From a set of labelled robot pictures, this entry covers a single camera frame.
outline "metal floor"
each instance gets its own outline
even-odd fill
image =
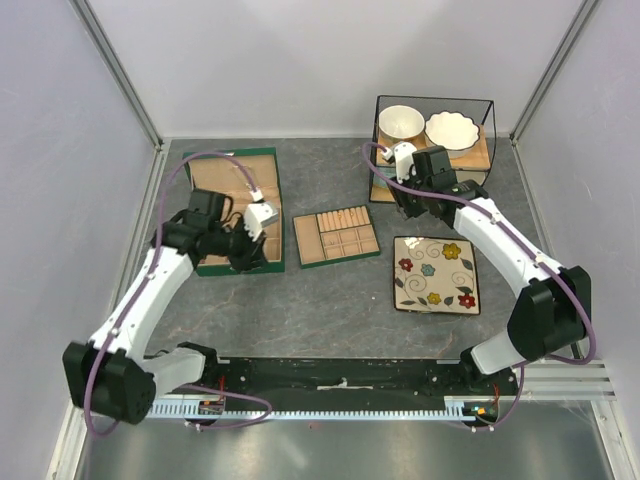
[[[84,477],[79,473],[77,480]],[[197,433],[121,425],[91,447],[91,480],[610,480],[588,404],[521,404],[493,433],[435,422],[271,422]]]

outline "cable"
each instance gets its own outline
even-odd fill
[[[238,400],[246,400],[249,402],[260,403],[265,407],[267,407],[267,410],[257,418],[252,418],[251,420],[245,420],[243,422],[232,423],[230,425],[218,425],[217,423],[214,425],[200,425],[200,424],[193,424],[192,422],[187,422],[189,425],[194,426],[198,430],[226,430],[230,428],[248,427],[249,425],[255,425],[257,423],[264,422],[267,419],[267,417],[271,415],[271,413],[273,412],[273,406],[271,405],[271,403],[268,400],[265,400],[263,398],[252,397],[251,395],[243,395],[241,393],[232,393],[227,391],[223,392],[222,390],[216,390],[214,388],[208,388],[208,387],[201,387],[200,385],[187,384],[187,385],[182,385],[182,387],[180,388],[188,388],[191,390],[196,390],[198,392],[211,393],[213,395],[220,395],[220,396],[225,396],[230,398],[237,398]]]
[[[452,423],[452,422],[447,422],[447,425],[449,425],[451,427],[454,427],[454,428],[463,429],[463,430],[470,430],[473,433],[476,433],[476,432],[493,432],[496,429],[496,427],[502,425],[511,416],[513,411],[516,409],[516,405],[518,405],[518,403],[520,402],[520,397],[522,396],[522,391],[523,390],[524,390],[524,367],[520,367],[520,385],[518,385],[518,391],[516,392],[516,396],[513,399],[513,403],[509,407],[509,410],[507,410],[506,413],[504,414],[504,417],[499,418],[498,420],[496,420],[495,423],[492,423],[491,425],[487,425],[486,427],[471,427],[471,428],[469,428],[467,426],[458,425],[457,423]]]
[[[184,167],[190,161],[203,156],[224,158],[225,160],[230,161],[236,167],[238,167],[238,169],[245,176],[245,178],[247,179],[247,183],[251,188],[251,191],[252,192],[258,191],[258,187],[256,187],[255,182],[251,178],[251,175],[249,175],[249,172],[244,167],[244,165],[242,165],[233,156],[226,153],[222,153],[222,152],[206,151],[206,152],[194,153],[182,159],[182,161],[178,164],[178,166],[171,171],[166,182],[163,184],[162,190],[160,191],[160,195],[159,195],[158,216],[157,216],[158,225],[156,227],[156,241],[154,246],[155,251],[153,252],[153,258],[151,259],[151,265],[149,265],[149,270],[147,270],[147,274],[142,279],[142,282],[140,282],[140,285],[138,285],[138,288],[136,288],[136,290],[133,292],[133,295],[131,295],[131,298],[122,309],[122,312],[120,312],[120,315],[118,315],[118,318],[113,324],[113,328],[111,329],[111,332],[109,332],[109,334],[107,335],[107,338],[105,339],[104,343],[102,344],[102,347],[98,351],[98,354],[96,355],[96,358],[93,361],[93,364],[91,365],[91,370],[89,371],[89,378],[87,379],[87,386],[84,391],[83,410],[84,410],[84,421],[87,425],[87,430],[93,436],[106,437],[107,435],[109,435],[111,432],[115,430],[116,426],[119,423],[116,420],[106,430],[102,432],[99,432],[98,430],[96,430],[95,425],[93,424],[93,418],[91,417],[91,397],[93,396],[93,387],[95,385],[96,377],[98,375],[98,369],[100,368],[100,365],[104,360],[104,357],[107,353],[109,346],[111,345],[111,342],[120,333],[120,327],[124,323],[124,319],[127,317],[127,315],[129,314],[129,312],[131,311],[135,303],[138,301],[138,298],[140,298],[140,295],[142,295],[142,292],[144,291],[147,284],[149,283],[150,277],[155,272],[158,266],[158,260],[160,259],[160,251],[162,247],[162,224],[164,219],[164,206],[167,200],[169,187],[171,187],[171,185],[173,184],[173,181],[175,180],[180,170],[182,170],[182,167]]]
[[[387,185],[390,185],[391,187],[403,191],[405,193],[409,193],[411,195],[416,195],[419,197],[425,197],[425,198],[433,198],[436,200],[445,200],[445,201],[449,201],[449,202],[455,202],[455,203],[460,203],[466,207],[471,207],[474,210],[480,212],[482,215],[484,215],[487,218],[492,218],[491,213],[481,207],[480,205],[470,202],[469,200],[466,200],[464,198],[459,198],[459,197],[454,197],[453,195],[445,195],[442,193],[435,193],[435,192],[422,192],[420,190],[414,190],[412,188],[407,188],[403,185],[400,185],[397,182],[394,182],[393,180],[387,178],[384,176],[384,174],[371,162],[369,156],[367,155],[368,153],[368,149],[370,148],[377,148],[377,149],[384,149],[386,150],[387,147],[385,147],[384,145],[380,145],[379,143],[375,143],[375,142],[367,142],[364,145],[362,145],[362,157],[365,161],[365,163],[367,164],[367,166],[369,167],[369,169],[375,174],[377,175],[382,181],[384,181],[385,183],[387,183]],[[537,255],[534,251],[532,251],[521,239],[520,237],[518,237],[518,235],[512,231],[507,225],[505,225],[504,223],[498,221],[496,222],[496,225],[511,239],[513,240],[513,242],[518,245],[518,247],[520,247],[520,249],[533,261],[536,260]],[[587,315],[586,310],[584,309],[584,307],[582,306],[582,304],[580,303],[580,300],[578,300],[578,297],[576,297],[575,293],[573,293],[573,291],[571,290],[571,288],[569,287],[569,285],[567,285],[567,283],[560,278],[560,276],[553,271],[553,269],[551,269],[548,265],[546,265],[544,262],[538,262],[538,266],[545,272],[547,273],[552,279],[553,281],[560,287],[560,289],[567,295],[567,297],[569,298],[569,300],[571,301],[571,303],[573,304],[573,306],[576,309],[576,312],[578,312],[578,315],[580,316],[580,319],[582,320],[582,323],[585,327],[585,330],[587,331],[587,336],[589,337],[589,352],[587,353],[587,355],[583,358],[583,359],[571,359],[571,358],[565,358],[559,355],[549,355],[549,358],[552,358],[554,360],[558,360],[564,363],[568,363],[571,365],[586,365],[588,364],[591,360],[593,360],[595,358],[596,355],[596,336],[595,336],[595,332],[593,331],[593,327],[591,326],[591,321],[589,320],[589,315]],[[520,366],[524,366],[526,364],[526,362],[522,362],[518,365],[516,365],[516,367],[520,367]]]

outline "white wall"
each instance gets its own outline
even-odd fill
[[[553,249],[593,281],[593,324],[635,444],[640,398],[637,0],[601,2],[520,152]]]
[[[65,0],[0,2],[0,478],[44,478],[153,150]]]
[[[378,94],[497,102],[509,132],[579,0],[90,0],[165,136],[371,134]]]

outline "wooden compartment organizer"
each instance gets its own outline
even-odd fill
[[[365,206],[295,217],[293,225],[302,268],[380,255]]]

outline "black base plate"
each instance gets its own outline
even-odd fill
[[[225,358],[209,357],[200,385],[269,400],[276,411],[442,410],[444,397],[515,395],[509,370],[469,384],[456,363],[422,359]],[[361,389],[321,389],[346,380]],[[227,398],[227,410],[254,410],[255,404]]]

